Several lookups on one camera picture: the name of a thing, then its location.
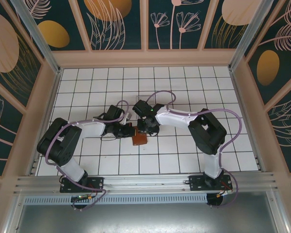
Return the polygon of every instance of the metal plate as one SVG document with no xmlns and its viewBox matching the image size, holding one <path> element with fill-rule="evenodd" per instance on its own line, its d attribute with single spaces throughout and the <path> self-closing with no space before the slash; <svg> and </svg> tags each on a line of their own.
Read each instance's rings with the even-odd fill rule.
<svg viewBox="0 0 291 233">
<path fill-rule="evenodd" d="M 87 179 L 87 187 L 103 188 L 103 177 L 89 177 Z M 71 183 L 67 178 L 62 178 L 60 190 L 61 193 L 90 193 L 88 189 L 80 188 Z"/>
<path fill-rule="evenodd" d="M 189 184 L 191 191 L 208 191 L 208 190 L 225 190 L 226 187 L 222 184 L 224 183 L 230 189 L 233 189 L 231 177 L 229 175 L 223 175 L 215 187 L 208 187 L 205 184 L 204 175 L 189 176 Z"/>
</svg>

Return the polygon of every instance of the metal extrusion bar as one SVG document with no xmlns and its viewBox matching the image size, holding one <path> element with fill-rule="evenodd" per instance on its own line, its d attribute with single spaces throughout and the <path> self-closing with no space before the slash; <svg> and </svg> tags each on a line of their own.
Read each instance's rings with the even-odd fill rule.
<svg viewBox="0 0 291 233">
<path fill-rule="evenodd" d="M 251 41 L 254 39 L 256 33 L 258 32 L 263 20 L 265 19 L 268 11 L 272 7 L 274 0 L 264 0 L 261 1 L 257 11 L 252 17 L 250 24 L 248 25 L 246 31 L 244 32 L 237 48 L 230 61 L 230 69 L 234 71 L 240 60 L 243 58 L 244 53 L 249 47 Z"/>
<path fill-rule="evenodd" d="M 33 37 L 34 41 L 36 42 L 37 46 L 43 53 L 45 59 L 48 61 L 53 71 L 55 73 L 58 73 L 58 65 L 52 54 L 52 51 L 47 45 L 34 19 L 31 17 L 28 8 L 25 4 L 25 1 L 11 0 L 11 3 L 16 9 L 16 12 L 18 13 L 23 23 L 25 24 L 27 30 L 30 32 L 30 35 Z"/>
<path fill-rule="evenodd" d="M 191 174 L 104 176 L 104 188 L 108 191 L 107 195 L 192 193 L 189 185 L 184 183 L 185 180 L 188 180 L 189 175 Z M 239 184 L 240 192 L 277 189 L 274 176 L 270 172 L 234 172 L 233 175 Z M 62 195 L 59 187 L 58 176 L 19 177 L 14 194 Z"/>
</svg>

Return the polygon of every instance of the grid tile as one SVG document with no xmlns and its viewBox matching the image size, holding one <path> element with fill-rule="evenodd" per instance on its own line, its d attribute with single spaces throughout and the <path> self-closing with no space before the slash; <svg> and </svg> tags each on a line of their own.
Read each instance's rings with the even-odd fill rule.
<svg viewBox="0 0 291 233">
<path fill-rule="evenodd" d="M 98 175 L 118 175 L 119 155 L 100 156 Z"/>
<path fill-rule="evenodd" d="M 99 156 L 81 156 L 80 167 L 82 167 L 89 176 L 98 175 Z"/>
<path fill-rule="evenodd" d="M 220 90 L 223 103 L 238 103 L 234 90 Z"/>
<path fill-rule="evenodd" d="M 78 80 L 91 80 L 93 78 L 93 71 L 94 69 L 79 69 L 78 72 Z"/>
<path fill-rule="evenodd" d="M 123 68 L 109 68 L 108 79 L 123 79 Z"/>
<path fill-rule="evenodd" d="M 160 173 L 179 173 L 177 154 L 160 154 Z"/>
<path fill-rule="evenodd" d="M 108 80 L 107 92 L 123 91 L 123 80 Z"/>
<path fill-rule="evenodd" d="M 188 90 L 203 90 L 202 80 L 200 78 L 186 79 L 186 85 Z"/>
<path fill-rule="evenodd" d="M 76 86 L 76 81 L 61 81 L 58 93 L 72 93 Z"/>
<path fill-rule="evenodd" d="M 236 153 L 241 171 L 257 171 L 258 166 L 253 152 Z"/>
<path fill-rule="evenodd" d="M 177 100 L 173 108 L 199 112 L 203 108 L 226 108 L 241 115 L 227 68 L 213 67 L 132 67 L 70 69 L 64 71 L 50 123 L 57 117 L 69 121 L 92 119 L 121 99 L 132 111 L 138 99 L 146 100 L 154 90 L 172 90 Z M 159 93 L 150 101 L 167 104 L 169 93 Z M 226 128 L 226 142 L 238 131 L 237 119 L 224 112 L 213 113 Z M 240 137 L 223 153 L 223 165 L 231 171 L 257 170 L 243 119 Z M 74 157 L 90 175 L 194 173 L 203 171 L 203 153 L 196 148 L 188 128 L 160 126 L 158 136 L 148 136 L 148 143 L 133 146 L 131 138 L 113 140 L 112 134 L 80 140 Z M 57 170 L 42 160 L 37 175 L 56 175 Z"/>
<path fill-rule="evenodd" d="M 74 122 L 86 119 L 87 107 L 71 107 L 69 121 Z"/>
<path fill-rule="evenodd" d="M 154 68 L 153 67 L 140 67 L 139 68 L 139 79 L 153 79 Z"/>
<path fill-rule="evenodd" d="M 113 137 L 102 140 L 100 154 L 101 155 L 120 154 L 120 140 L 114 140 Z"/>
<path fill-rule="evenodd" d="M 100 138 L 84 138 L 81 155 L 100 155 Z"/>
<path fill-rule="evenodd" d="M 124 79 L 138 79 L 139 69 L 137 67 L 124 68 Z"/>
<path fill-rule="evenodd" d="M 92 81 L 78 80 L 74 92 L 90 92 Z"/>
<path fill-rule="evenodd" d="M 74 93 L 72 106 L 88 106 L 89 93 Z"/>
<path fill-rule="evenodd" d="M 145 154 L 140 155 L 140 174 L 158 174 L 159 168 L 159 156 L 157 154 Z"/>
<path fill-rule="evenodd" d="M 171 79 L 171 89 L 173 91 L 181 91 L 181 90 L 186 90 L 186 82 L 185 79 Z"/>
<path fill-rule="evenodd" d="M 53 109 L 53 114 L 51 121 L 54 121 L 56 118 L 68 119 L 70 113 L 70 107 L 55 107 Z"/>
<path fill-rule="evenodd" d="M 92 80 L 91 92 L 107 91 L 107 80 Z"/>
<path fill-rule="evenodd" d="M 108 68 L 95 68 L 93 72 L 93 79 L 108 79 Z"/>
<path fill-rule="evenodd" d="M 159 154 L 177 153 L 176 136 L 158 137 Z"/>
<path fill-rule="evenodd" d="M 139 174 L 139 157 L 137 155 L 120 155 L 119 174 Z"/>
<path fill-rule="evenodd" d="M 227 67 L 214 67 L 216 77 L 229 77 L 229 71 Z"/>
<path fill-rule="evenodd" d="M 79 69 L 64 69 L 62 80 L 76 80 Z"/>
<path fill-rule="evenodd" d="M 70 107 L 72 103 L 73 93 L 57 94 L 55 107 Z"/>
<path fill-rule="evenodd" d="M 154 67 L 154 77 L 156 79 L 169 79 L 168 67 Z"/>
<path fill-rule="evenodd" d="M 184 78 L 183 67 L 169 67 L 170 78 Z"/>
<path fill-rule="evenodd" d="M 202 78 L 215 78 L 213 67 L 199 67 L 199 72 Z"/>
<path fill-rule="evenodd" d="M 199 161 L 196 153 L 179 154 L 179 164 L 181 173 L 199 172 Z"/>
<path fill-rule="evenodd" d="M 185 67 L 184 72 L 186 78 L 200 78 L 198 67 Z"/>
</svg>

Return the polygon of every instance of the purple cable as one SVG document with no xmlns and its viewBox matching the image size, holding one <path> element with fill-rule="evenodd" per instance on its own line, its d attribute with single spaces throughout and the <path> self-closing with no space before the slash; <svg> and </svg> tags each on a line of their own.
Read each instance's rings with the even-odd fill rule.
<svg viewBox="0 0 291 233">
<path fill-rule="evenodd" d="M 59 135 L 67 128 L 67 127 L 69 127 L 69 126 L 71 126 L 71 125 L 75 125 L 75 124 L 79 124 L 79 123 L 91 123 L 91 122 L 100 122 L 100 123 L 112 123 L 112 122 L 117 122 L 117 121 L 121 121 L 124 117 L 125 117 L 125 115 L 126 115 L 126 113 L 128 112 L 128 110 L 129 110 L 129 104 L 128 104 L 128 102 L 126 101 L 126 100 L 120 100 L 116 105 L 118 105 L 119 103 L 121 103 L 121 102 L 124 102 L 125 104 L 126 104 L 126 111 L 124 112 L 124 114 L 121 116 L 121 117 L 119 117 L 118 119 L 115 119 L 115 120 L 98 120 L 98 119 L 93 119 L 93 120 L 80 120 L 80 121 L 76 121 L 76 122 L 72 122 L 72 123 L 68 123 L 68 124 L 66 124 L 65 126 L 63 126 L 58 132 L 57 132 L 57 134 L 54 136 L 54 138 L 53 138 L 53 140 L 51 141 L 51 143 L 49 144 L 49 147 L 48 147 L 48 150 L 47 150 L 47 152 L 46 152 L 46 154 L 45 154 L 45 162 L 46 162 L 46 164 L 48 164 L 48 165 L 52 165 L 52 166 L 55 166 L 56 167 L 56 169 L 60 172 L 60 173 L 62 173 L 63 174 L 63 176 L 64 177 L 66 177 L 68 180 L 70 180 L 74 185 L 76 185 L 76 186 L 78 186 L 78 187 L 80 187 L 80 188 L 84 188 L 84 189 L 88 189 L 88 190 L 91 190 L 91 191 L 103 191 L 103 194 L 99 197 L 99 198 L 97 198 L 96 199 L 96 201 L 94 201 L 92 204 L 90 204 L 90 205 L 87 205 L 86 207 L 84 207 L 83 209 L 80 209 L 80 211 L 82 211 L 82 210 L 86 210 L 86 209 L 89 209 L 89 208 L 91 208 L 93 205 L 95 205 L 98 201 L 100 201 L 100 199 L 107 193 L 107 190 L 105 190 L 105 189 L 98 189 L 98 188 L 90 188 L 90 187 L 86 187 L 86 186 L 83 186 L 83 185 L 80 185 L 80 184 L 78 184 L 77 182 L 75 182 L 74 180 L 72 180 L 69 176 L 67 176 L 67 174 L 59 167 L 59 166 L 57 166 L 57 164 L 55 164 L 55 163 L 50 163 L 49 162 L 49 152 L 50 152 L 50 150 L 51 150 L 51 148 L 52 148 L 52 146 L 54 145 L 54 143 L 55 143 L 55 141 L 57 140 L 57 138 L 59 137 Z"/>
<path fill-rule="evenodd" d="M 228 112 L 228 113 L 231 113 L 231 114 L 233 114 L 236 118 L 237 118 L 237 120 L 238 120 L 238 122 L 239 122 L 239 129 L 238 129 L 238 132 L 236 133 L 236 135 L 231 139 L 231 140 L 229 140 L 228 142 L 226 142 L 223 146 L 221 146 L 220 147 L 220 149 L 219 149 L 219 167 L 223 170 L 223 171 L 225 171 L 227 174 L 229 174 L 232 178 L 233 178 L 233 180 L 234 180 L 234 182 L 235 182 L 235 185 L 236 185 L 236 192 L 235 192 L 235 197 L 234 197 L 234 199 L 231 201 L 231 202 L 229 202 L 229 203 L 227 203 L 227 204 L 224 204 L 224 205 L 220 205 L 220 207 L 224 207 L 224 206 L 229 206 L 229 205 L 231 205 L 235 200 L 236 200 L 236 198 L 237 198 L 237 196 L 238 196 L 238 183 L 237 183 L 237 181 L 236 181 L 236 178 L 235 178 L 235 176 L 232 174 L 232 173 L 230 173 L 229 171 L 227 171 L 226 169 L 224 169 L 223 167 L 222 167 L 222 163 L 221 163 L 221 157 L 222 157 L 222 151 L 223 151 L 223 149 L 225 148 L 225 147 L 227 147 L 230 143 L 232 143 L 233 141 L 235 141 L 235 139 L 241 134 L 241 131 L 242 131 L 242 128 L 243 128 L 243 124 L 242 124 L 242 120 L 241 120 L 241 118 L 237 115 L 237 113 L 235 113 L 235 112 L 233 112 L 233 111 L 231 111 L 231 110 L 229 110 L 229 109 L 211 109 L 211 110 L 207 110 L 207 111 L 203 111 L 203 112 L 199 112 L 199 113 L 192 113 L 192 114 L 185 114 L 185 113 L 179 113 L 179 112 L 175 112 L 175 111 L 173 111 L 173 110 L 171 110 L 171 109 L 169 109 L 169 105 L 170 104 L 172 104 L 173 102 L 175 102 L 175 100 L 176 100 L 176 95 L 172 92 L 172 91 L 166 91 L 166 90 L 162 90 L 162 91 L 156 91 L 156 92 L 154 92 L 152 95 L 150 95 L 149 96 L 149 98 L 147 98 L 147 100 L 146 100 L 146 102 L 148 102 L 154 95 L 156 95 L 156 94 L 158 94 L 158 93 L 160 93 L 160 92 L 167 92 L 167 93 L 170 93 L 174 98 L 173 98 L 173 100 L 171 100 L 167 105 L 166 105 L 166 109 L 168 110 L 168 112 L 170 112 L 170 113 L 173 113 L 173 114 L 176 114 L 176 115 L 180 115 L 180 116 L 189 116 L 189 117 L 196 117 L 196 116 L 199 116 L 199 115 L 202 115 L 202 114 L 205 114 L 205 113 L 212 113 L 212 112 Z"/>
</svg>

